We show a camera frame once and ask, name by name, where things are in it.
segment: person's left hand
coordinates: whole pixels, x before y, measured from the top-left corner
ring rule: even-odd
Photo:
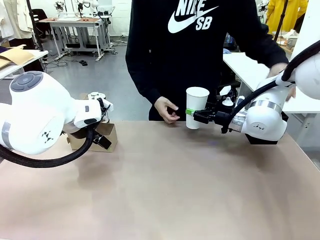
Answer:
[[[273,65],[270,68],[270,72],[268,74],[268,78],[277,76],[279,73],[281,73],[286,67],[287,67],[287,63],[277,63],[275,65]],[[296,98],[296,87],[293,87],[290,89],[290,92],[288,94],[288,96],[286,97],[286,101],[289,101],[290,98]]]

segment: gray button panel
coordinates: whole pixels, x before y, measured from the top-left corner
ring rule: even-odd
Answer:
[[[25,92],[38,85],[44,77],[42,71],[27,71],[17,76],[10,85],[14,92]]]

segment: nike sb text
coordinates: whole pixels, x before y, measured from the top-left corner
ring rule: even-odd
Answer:
[[[217,6],[208,10],[204,10],[205,2],[206,0],[179,0],[177,10],[172,14],[168,23],[169,32],[172,34],[178,33],[195,22],[195,29],[197,31],[209,29],[213,18],[211,16],[203,16],[216,9]],[[190,15],[190,17],[182,21],[176,21],[175,19],[175,17],[178,16],[188,15]]]

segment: person in yellow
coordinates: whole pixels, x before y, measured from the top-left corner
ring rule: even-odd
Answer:
[[[266,13],[266,24],[269,33],[277,31],[281,14],[284,10],[285,0],[270,0]],[[299,17],[306,13],[308,0],[289,0],[282,24],[282,32],[289,32],[295,27]]]

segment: floor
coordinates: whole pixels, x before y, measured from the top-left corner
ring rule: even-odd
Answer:
[[[49,51],[50,55],[57,54],[51,40],[46,40],[43,47]],[[67,66],[48,65],[47,72],[76,99],[79,99],[83,93],[106,94],[107,99],[114,104],[114,111],[109,115],[112,121],[147,120],[151,104],[138,93],[128,74],[125,61],[126,46],[117,46],[116,50],[117,55],[107,53],[99,62],[96,62],[96,58],[92,55],[65,56],[60,62],[67,63]],[[85,60],[88,66],[82,66],[75,60]],[[0,103],[11,103],[9,84],[9,80],[0,81]],[[288,127],[288,132],[293,136],[294,129],[296,127],[293,127],[293,130],[290,126]],[[305,152],[320,167],[320,152],[314,150]]]

